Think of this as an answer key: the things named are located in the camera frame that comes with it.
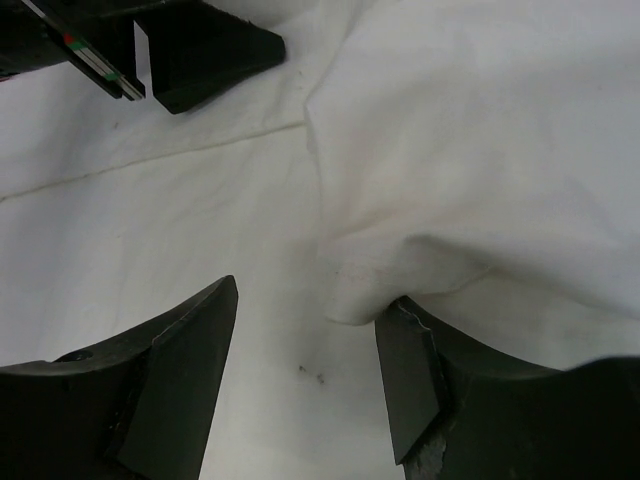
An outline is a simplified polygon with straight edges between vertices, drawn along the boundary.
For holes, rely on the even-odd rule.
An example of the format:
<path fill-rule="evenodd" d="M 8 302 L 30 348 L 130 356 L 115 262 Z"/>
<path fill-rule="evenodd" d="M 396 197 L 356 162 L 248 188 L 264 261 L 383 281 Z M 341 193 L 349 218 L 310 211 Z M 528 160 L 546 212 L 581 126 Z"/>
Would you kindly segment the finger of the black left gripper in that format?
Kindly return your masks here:
<path fill-rule="evenodd" d="M 283 38 L 204 1 L 175 1 L 135 16 L 148 39 L 152 90 L 172 114 L 219 97 L 282 64 Z"/>

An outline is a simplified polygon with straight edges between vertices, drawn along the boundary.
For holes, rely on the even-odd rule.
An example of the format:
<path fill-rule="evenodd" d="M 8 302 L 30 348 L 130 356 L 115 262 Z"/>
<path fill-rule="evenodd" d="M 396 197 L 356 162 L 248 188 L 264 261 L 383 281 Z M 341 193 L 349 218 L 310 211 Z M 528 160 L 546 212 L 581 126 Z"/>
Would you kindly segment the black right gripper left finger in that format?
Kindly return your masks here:
<path fill-rule="evenodd" d="M 138 326 L 1 370 L 5 479 L 195 479 L 238 303 L 226 276 Z"/>

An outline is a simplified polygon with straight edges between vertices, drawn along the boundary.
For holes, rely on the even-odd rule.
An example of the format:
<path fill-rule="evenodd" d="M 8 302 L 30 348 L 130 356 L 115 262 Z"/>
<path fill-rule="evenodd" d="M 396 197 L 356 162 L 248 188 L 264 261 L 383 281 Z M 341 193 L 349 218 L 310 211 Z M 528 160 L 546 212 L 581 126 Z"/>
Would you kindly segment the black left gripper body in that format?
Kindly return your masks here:
<path fill-rule="evenodd" d="M 144 99 L 134 19 L 112 9 L 111 1 L 3 1 L 1 79 L 67 62 L 116 99 Z"/>

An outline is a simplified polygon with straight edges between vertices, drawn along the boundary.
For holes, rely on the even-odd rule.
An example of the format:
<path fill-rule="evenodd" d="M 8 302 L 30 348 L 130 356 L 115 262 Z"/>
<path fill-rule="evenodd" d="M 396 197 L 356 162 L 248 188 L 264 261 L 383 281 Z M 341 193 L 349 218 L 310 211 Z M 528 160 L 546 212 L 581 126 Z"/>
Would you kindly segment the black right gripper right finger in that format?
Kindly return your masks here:
<path fill-rule="evenodd" d="M 639 361 L 555 370 L 394 301 L 376 320 L 394 460 L 409 479 L 635 479 Z"/>

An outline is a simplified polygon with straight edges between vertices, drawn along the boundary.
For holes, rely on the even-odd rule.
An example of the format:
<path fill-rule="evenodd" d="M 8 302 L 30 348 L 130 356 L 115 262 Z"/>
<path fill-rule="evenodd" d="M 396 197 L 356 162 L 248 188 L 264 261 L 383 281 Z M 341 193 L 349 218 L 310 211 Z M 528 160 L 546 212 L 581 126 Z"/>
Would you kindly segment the white t shirt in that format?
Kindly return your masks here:
<path fill-rule="evenodd" d="M 1 361 L 225 275 L 205 479 L 398 479 L 371 320 L 413 297 L 553 368 L 639 351 L 635 1 L 223 1 L 285 64 L 189 114 L 1 85 Z"/>

